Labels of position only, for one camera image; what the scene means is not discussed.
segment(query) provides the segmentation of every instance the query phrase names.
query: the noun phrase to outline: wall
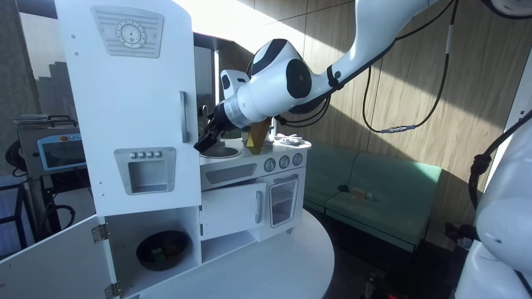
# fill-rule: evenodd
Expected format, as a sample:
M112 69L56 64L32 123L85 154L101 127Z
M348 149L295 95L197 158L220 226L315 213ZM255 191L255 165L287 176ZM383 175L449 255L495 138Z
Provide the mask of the wall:
M220 52L222 68L244 71L252 53L260 46L272 38L286 38L311 69L321 73L349 49L355 36L354 1L222 2L232 5L232 10L223 13L228 22L207 20L194 9L190 10L196 28L208 28L209 23L211 26L225 24L217 26L215 34L239 43ZM413 18L402 33L433 18L446 3L441 1ZM442 78L451 12L449 9L424 31L398 41L372 66L366 113L373 127L414 124L427 115ZM443 225L472 223L474 219L466 184L469 167L473 157L502 132L531 45L530 21L505 20L480 1L461 1L442 100L423 127L394 135L370 132L362 121L368 78L365 71L333 94L331 107L318 124L280 131L442 167L445 172L427 239L450 248L452 244L443 235ZM480 190L484 189L486 178L487 174L481 178Z
M22 113L37 113L37 92L23 39L15 0L0 2L0 175L13 167L5 151L17 139L12 119Z

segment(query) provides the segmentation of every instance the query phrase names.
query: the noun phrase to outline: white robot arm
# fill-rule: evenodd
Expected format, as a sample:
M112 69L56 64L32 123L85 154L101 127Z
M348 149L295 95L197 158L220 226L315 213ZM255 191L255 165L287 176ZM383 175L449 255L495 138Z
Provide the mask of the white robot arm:
M287 40L270 41L255 54L251 79L245 76L226 80L245 81L245 84L238 89L233 86L234 94L214 108L204 135L194 147L204 152L216 143L223 131L261 122L286 111L311 112L386 54L410 19L437 1L356 0L355 41L350 50L322 74L314 74ZM531 0L481 1L507 18L526 18L523 15L532 14Z

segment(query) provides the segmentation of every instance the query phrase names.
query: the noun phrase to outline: toy kitchen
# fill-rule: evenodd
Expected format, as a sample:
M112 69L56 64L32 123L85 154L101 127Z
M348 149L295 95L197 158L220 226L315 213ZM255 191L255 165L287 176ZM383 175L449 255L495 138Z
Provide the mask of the toy kitchen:
M0 261L0 298L136 298L301 223L307 151L202 155L188 13L56 0L96 214Z

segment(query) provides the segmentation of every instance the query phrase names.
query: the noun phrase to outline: floor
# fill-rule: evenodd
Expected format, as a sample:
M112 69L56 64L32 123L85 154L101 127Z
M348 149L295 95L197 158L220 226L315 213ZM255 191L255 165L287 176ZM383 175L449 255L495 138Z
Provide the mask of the floor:
M384 273L365 261L336 247L335 267L332 280L324 299L359 299L365 292L364 277L373 272L382 276Z

